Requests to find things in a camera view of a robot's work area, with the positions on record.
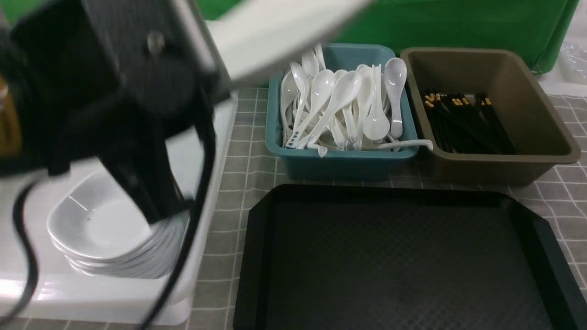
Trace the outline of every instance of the brown plastic bin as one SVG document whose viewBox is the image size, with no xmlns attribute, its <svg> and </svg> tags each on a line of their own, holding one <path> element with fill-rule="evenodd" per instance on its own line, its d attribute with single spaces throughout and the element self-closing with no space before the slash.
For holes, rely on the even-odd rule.
<svg viewBox="0 0 587 330">
<path fill-rule="evenodd" d="M 522 59 L 507 50 L 408 48 L 409 98 L 421 136 L 432 140 L 434 181 L 457 184 L 526 185 L 556 164 L 572 164 L 581 150 Z M 458 154 L 434 140 L 422 102 L 425 90 L 487 92 L 518 155 Z"/>
</svg>

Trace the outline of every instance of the white bowl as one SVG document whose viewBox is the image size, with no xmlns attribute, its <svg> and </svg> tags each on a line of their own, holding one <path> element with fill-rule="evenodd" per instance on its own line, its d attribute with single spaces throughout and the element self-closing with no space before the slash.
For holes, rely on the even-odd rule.
<svg viewBox="0 0 587 330">
<path fill-rule="evenodd" d="M 119 262 L 90 262 L 66 254 L 71 267 L 82 275 L 110 276 L 124 278 L 156 279 L 169 273 L 183 241 L 185 215 L 178 215 L 165 221 L 162 239 L 144 253 Z"/>
<path fill-rule="evenodd" d="M 153 240 L 161 223 L 147 223 L 105 170 L 90 175 L 51 212 L 47 229 L 73 257 L 106 261 L 130 255 Z"/>
</svg>

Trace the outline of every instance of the spoon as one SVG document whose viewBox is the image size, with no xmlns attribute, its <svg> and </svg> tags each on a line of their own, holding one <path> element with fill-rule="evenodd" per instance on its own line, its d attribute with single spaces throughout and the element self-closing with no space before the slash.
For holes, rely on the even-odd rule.
<svg viewBox="0 0 587 330">
<path fill-rule="evenodd" d="M 373 83 L 375 88 L 373 93 L 375 94 L 375 101 L 371 107 L 371 111 L 367 117 L 367 120 L 363 123 L 363 131 L 365 136 L 371 141 L 381 140 L 389 132 L 390 124 L 389 120 L 383 113 L 383 106 L 381 101 L 381 66 L 373 66 Z"/>
<path fill-rule="evenodd" d="M 307 52 L 302 56 L 302 67 L 310 77 L 315 77 L 320 72 L 320 64 L 314 52 Z"/>
<path fill-rule="evenodd" d="M 314 78 L 314 83 L 312 84 L 312 107 L 310 109 L 310 114 L 300 125 L 294 127 L 292 136 L 289 138 L 286 144 L 288 148 L 296 147 L 297 142 L 302 137 L 302 133 L 306 130 L 306 127 L 310 124 L 310 122 L 316 116 L 316 114 L 318 114 L 321 108 L 324 107 L 326 102 L 328 102 L 328 99 L 330 98 L 333 90 L 335 89 L 334 80 L 334 73 L 330 70 L 321 71 L 320 73 L 318 73 L 316 78 Z M 298 116 L 301 119 L 302 111 L 299 109 L 296 114 L 296 121 L 298 120 Z"/>
<path fill-rule="evenodd" d="M 308 93 L 310 92 L 310 81 L 308 80 L 306 72 L 299 64 L 291 63 L 290 66 L 292 69 L 293 79 L 295 80 L 295 84 L 297 85 L 301 95 L 298 107 L 296 108 L 295 120 L 293 121 L 293 131 L 295 132 L 300 124 L 302 111 L 306 106 L 306 102 L 308 101 Z"/>
<path fill-rule="evenodd" d="M 280 112 L 281 112 L 281 126 L 283 126 L 283 136 L 284 142 L 289 139 L 292 131 L 289 128 L 291 124 L 291 119 L 288 120 L 288 108 L 294 102 L 296 96 L 298 94 L 298 87 L 295 84 L 295 79 L 291 71 L 285 74 L 284 79 L 281 81 L 281 104 L 280 104 Z"/>
<path fill-rule="evenodd" d="M 340 80 L 345 74 L 347 74 L 346 70 L 338 70 L 334 74 L 335 81 Z M 355 124 L 355 119 L 353 118 L 353 110 L 352 110 L 352 103 L 342 109 L 342 114 L 345 117 L 346 129 L 349 136 L 349 140 L 351 143 L 354 143 L 357 140 L 357 127 Z"/>
<path fill-rule="evenodd" d="M 320 70 L 326 70 L 326 62 L 324 61 L 324 52 L 322 51 L 322 45 L 316 45 L 316 57 L 318 58 L 318 64 L 320 64 Z"/>
<path fill-rule="evenodd" d="M 341 77 L 334 87 L 328 108 L 324 111 L 324 115 L 320 121 L 318 121 L 316 127 L 310 132 L 308 144 L 315 144 L 330 119 L 334 117 L 340 109 L 353 102 L 357 97 L 357 94 L 359 94 L 361 82 L 361 76 L 357 71 L 348 72 Z"/>
<path fill-rule="evenodd" d="M 406 85 L 406 63 L 400 58 L 393 58 L 385 64 L 385 87 L 389 102 L 392 104 L 392 136 L 398 139 L 403 134 L 401 99 Z"/>
<path fill-rule="evenodd" d="M 357 141 L 354 143 L 355 150 L 361 150 L 363 146 L 363 122 L 367 118 L 373 100 L 375 99 L 373 95 L 373 72 L 371 68 L 365 66 L 359 73 L 362 83 L 359 94 L 357 95 L 359 120 L 357 121 Z"/>
<path fill-rule="evenodd" d="M 413 147 L 413 146 L 424 146 L 427 147 L 430 151 L 434 148 L 432 141 L 430 140 L 410 140 L 410 141 L 398 141 L 398 142 L 391 142 L 391 143 L 384 143 L 384 144 L 374 144 L 372 148 L 363 148 L 363 150 L 381 150 L 381 149 L 395 149 L 395 148 L 405 148 L 405 147 Z"/>
</svg>

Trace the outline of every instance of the black cable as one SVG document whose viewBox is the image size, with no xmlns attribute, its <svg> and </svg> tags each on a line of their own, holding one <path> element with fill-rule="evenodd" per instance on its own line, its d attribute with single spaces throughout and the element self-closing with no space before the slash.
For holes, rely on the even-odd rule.
<svg viewBox="0 0 587 330">
<path fill-rule="evenodd" d="M 149 325 L 155 320 L 159 312 L 165 306 L 171 292 L 176 286 L 177 281 L 184 269 L 188 256 L 190 255 L 191 247 L 195 240 L 195 235 L 200 223 L 200 217 L 204 209 L 204 202 L 208 194 L 208 187 L 212 178 L 212 170 L 214 169 L 214 160 L 216 158 L 216 133 L 214 131 L 214 120 L 212 117 L 213 108 L 209 104 L 198 104 L 197 107 L 190 109 L 191 111 L 198 110 L 196 118 L 193 119 L 196 133 L 200 138 L 200 142 L 204 148 L 204 167 L 202 168 L 202 175 L 200 178 L 200 185 L 195 195 L 195 201 L 190 208 L 190 220 L 185 231 L 184 241 L 181 245 L 181 250 L 177 256 L 176 265 L 167 280 L 159 298 L 153 305 L 149 314 L 145 317 L 139 330 L 146 330 Z"/>
<path fill-rule="evenodd" d="M 14 206 L 12 207 L 12 221 L 14 229 L 16 230 L 18 239 L 20 240 L 22 247 L 25 250 L 25 257 L 29 268 L 29 274 L 27 276 L 25 288 L 22 291 L 21 298 L 12 307 L 11 311 L 0 319 L 0 328 L 7 326 L 15 317 L 24 311 L 24 309 L 29 305 L 29 302 L 31 301 L 39 283 L 39 266 L 37 263 L 35 251 L 31 245 L 31 241 L 26 235 L 24 221 L 26 198 L 38 183 L 38 181 L 34 181 L 21 190 L 16 198 L 16 201 L 14 202 Z"/>
</svg>

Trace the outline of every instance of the black serving tray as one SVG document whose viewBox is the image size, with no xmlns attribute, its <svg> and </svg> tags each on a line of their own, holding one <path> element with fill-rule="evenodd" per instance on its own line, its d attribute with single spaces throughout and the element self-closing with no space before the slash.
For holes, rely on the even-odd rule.
<svg viewBox="0 0 587 330">
<path fill-rule="evenodd" d="M 235 330 L 576 330 L 546 220 L 492 192 L 279 186 L 249 213 Z"/>
</svg>

